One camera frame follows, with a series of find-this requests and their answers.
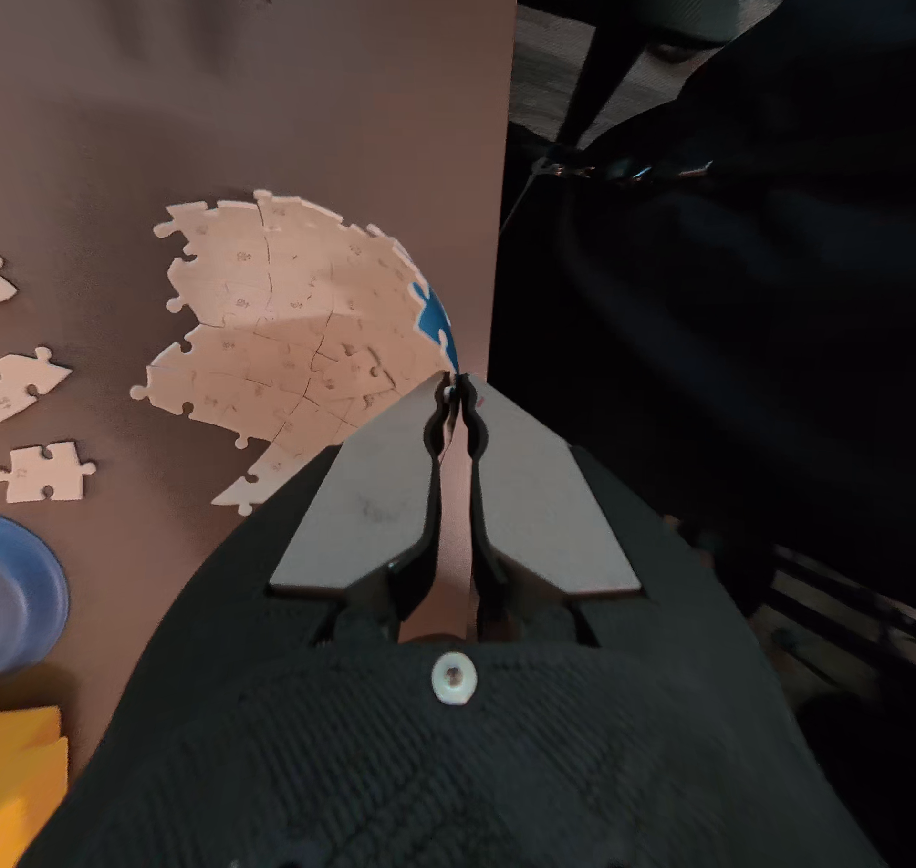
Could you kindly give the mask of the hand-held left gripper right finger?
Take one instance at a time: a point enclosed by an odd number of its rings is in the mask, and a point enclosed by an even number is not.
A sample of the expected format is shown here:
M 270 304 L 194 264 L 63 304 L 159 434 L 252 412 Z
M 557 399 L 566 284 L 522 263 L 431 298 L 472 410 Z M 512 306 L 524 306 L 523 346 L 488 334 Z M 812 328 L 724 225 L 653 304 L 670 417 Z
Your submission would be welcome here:
M 458 382 L 472 462 L 477 623 L 642 591 L 569 443 L 488 382 Z

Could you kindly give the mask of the yellow plastic bin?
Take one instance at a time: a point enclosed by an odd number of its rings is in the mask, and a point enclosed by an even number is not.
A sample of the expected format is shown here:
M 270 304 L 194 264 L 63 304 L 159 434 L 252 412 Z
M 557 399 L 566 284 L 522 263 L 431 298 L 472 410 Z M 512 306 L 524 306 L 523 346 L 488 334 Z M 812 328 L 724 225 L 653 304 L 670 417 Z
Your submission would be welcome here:
M 56 706 L 1 713 L 1 865 L 14 867 L 61 804 L 70 752 Z

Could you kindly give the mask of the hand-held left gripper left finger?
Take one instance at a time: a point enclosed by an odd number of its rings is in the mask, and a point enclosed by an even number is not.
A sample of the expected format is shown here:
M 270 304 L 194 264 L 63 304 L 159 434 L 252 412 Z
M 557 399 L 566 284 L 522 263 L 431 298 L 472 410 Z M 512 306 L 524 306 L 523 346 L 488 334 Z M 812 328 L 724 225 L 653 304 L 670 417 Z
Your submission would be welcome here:
M 436 372 L 340 447 L 270 578 L 280 594 L 404 622 L 429 593 L 452 375 Z

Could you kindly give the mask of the partly built puzzle ball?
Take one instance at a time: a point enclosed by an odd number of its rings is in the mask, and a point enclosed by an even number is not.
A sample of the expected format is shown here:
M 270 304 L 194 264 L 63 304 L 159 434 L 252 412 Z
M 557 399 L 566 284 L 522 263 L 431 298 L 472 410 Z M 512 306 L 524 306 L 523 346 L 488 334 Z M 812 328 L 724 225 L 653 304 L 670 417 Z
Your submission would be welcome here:
M 304 198 L 183 202 L 154 228 L 185 238 L 172 313 L 197 324 L 147 366 L 132 399 L 268 446 L 212 499 L 245 517 L 322 450 L 435 373 L 456 375 L 451 324 L 394 238 Z

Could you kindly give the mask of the blue plastic ball stand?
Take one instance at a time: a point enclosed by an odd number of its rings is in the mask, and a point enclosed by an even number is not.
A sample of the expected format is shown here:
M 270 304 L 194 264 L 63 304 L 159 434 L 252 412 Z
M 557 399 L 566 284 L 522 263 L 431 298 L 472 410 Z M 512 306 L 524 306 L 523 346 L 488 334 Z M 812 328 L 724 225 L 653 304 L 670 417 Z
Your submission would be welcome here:
M 60 640 L 69 612 L 68 584 L 53 552 L 29 530 L 2 518 L 2 676 L 42 661 Z

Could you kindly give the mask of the white puzzle pieces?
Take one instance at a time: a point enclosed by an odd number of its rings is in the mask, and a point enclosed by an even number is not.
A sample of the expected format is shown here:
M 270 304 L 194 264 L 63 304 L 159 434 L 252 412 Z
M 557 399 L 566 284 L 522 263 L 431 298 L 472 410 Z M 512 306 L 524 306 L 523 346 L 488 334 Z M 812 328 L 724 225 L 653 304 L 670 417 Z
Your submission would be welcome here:
M 37 404 L 70 374 L 71 369 L 52 360 L 52 350 L 37 346 L 29 355 L 7 353 L 1 358 L 1 420 L 6 421 Z M 11 505 L 52 501 L 78 501 L 85 480 L 97 472 L 94 462 L 83 461 L 71 440 L 11 450 L 2 469 L 6 502 Z

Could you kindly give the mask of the person's dark clothed body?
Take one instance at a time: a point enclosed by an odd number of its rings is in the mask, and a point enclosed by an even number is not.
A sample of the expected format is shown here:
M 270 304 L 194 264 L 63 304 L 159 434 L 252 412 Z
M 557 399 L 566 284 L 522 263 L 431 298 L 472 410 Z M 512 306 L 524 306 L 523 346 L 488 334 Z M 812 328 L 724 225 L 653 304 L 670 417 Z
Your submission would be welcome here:
M 574 304 L 764 539 L 914 604 L 914 0 L 784 0 L 590 151 L 704 179 L 545 182 Z M 801 707 L 725 587 L 590 458 L 647 595 L 486 645 L 520 730 L 512 865 L 914 866 L 914 708 Z

